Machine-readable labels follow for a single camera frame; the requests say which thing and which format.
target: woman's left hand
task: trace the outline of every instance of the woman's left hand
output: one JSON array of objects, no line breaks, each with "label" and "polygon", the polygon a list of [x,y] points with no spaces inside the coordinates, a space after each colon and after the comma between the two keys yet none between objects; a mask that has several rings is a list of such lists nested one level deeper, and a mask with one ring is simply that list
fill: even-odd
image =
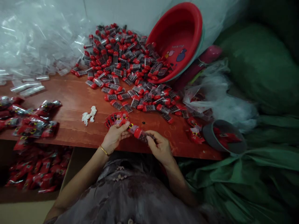
[{"label": "woman's left hand", "polygon": [[131,133],[127,131],[129,125],[130,122],[127,121],[121,127],[119,126],[119,124],[115,124],[110,127],[103,143],[101,144],[102,148],[105,149],[109,155],[113,153],[115,148],[119,145],[120,140],[131,136]]}]

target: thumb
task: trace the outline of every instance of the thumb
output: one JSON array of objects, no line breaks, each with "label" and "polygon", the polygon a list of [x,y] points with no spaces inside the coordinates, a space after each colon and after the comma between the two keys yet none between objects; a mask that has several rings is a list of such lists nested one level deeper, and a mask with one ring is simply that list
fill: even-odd
[{"label": "thumb", "polygon": [[155,151],[157,150],[157,146],[155,141],[150,137],[150,136],[146,136],[147,142],[149,144],[150,150],[151,151]]},{"label": "thumb", "polygon": [[124,125],[122,125],[121,127],[119,127],[119,128],[117,129],[117,132],[118,132],[119,134],[123,133],[125,130],[127,130],[127,128],[129,127],[129,125],[130,125],[130,122],[127,121]]}]

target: pink object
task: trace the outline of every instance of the pink object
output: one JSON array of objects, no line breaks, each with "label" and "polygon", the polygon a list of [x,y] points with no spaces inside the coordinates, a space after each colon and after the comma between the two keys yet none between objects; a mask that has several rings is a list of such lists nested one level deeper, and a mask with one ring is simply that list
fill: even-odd
[{"label": "pink object", "polygon": [[175,91],[182,90],[188,82],[192,80],[202,69],[206,68],[208,64],[215,61],[222,53],[222,49],[216,45],[207,48],[177,79],[173,89]]}]

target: gray bowl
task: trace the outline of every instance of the gray bowl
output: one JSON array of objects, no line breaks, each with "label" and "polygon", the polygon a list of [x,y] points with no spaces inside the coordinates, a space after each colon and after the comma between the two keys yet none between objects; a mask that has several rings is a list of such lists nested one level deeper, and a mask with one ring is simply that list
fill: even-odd
[{"label": "gray bowl", "polygon": [[[213,127],[219,128],[221,133],[234,133],[237,137],[242,139],[241,142],[236,143],[228,143],[229,148],[226,149],[220,144],[218,139],[216,138]],[[235,128],[231,123],[225,120],[215,120],[212,123],[207,124],[202,129],[203,136],[206,142],[213,147],[214,149],[222,152],[229,152],[232,156],[236,156],[246,151],[247,144],[243,137],[243,135],[239,132],[237,128]]]}]

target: gold bracelet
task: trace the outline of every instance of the gold bracelet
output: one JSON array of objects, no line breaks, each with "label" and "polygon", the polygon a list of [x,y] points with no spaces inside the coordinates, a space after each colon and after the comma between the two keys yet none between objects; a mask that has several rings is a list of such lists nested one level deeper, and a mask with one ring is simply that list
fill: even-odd
[{"label": "gold bracelet", "polygon": [[107,155],[107,156],[110,156],[105,149],[103,149],[103,147],[100,145],[101,149],[104,151],[104,153]]}]

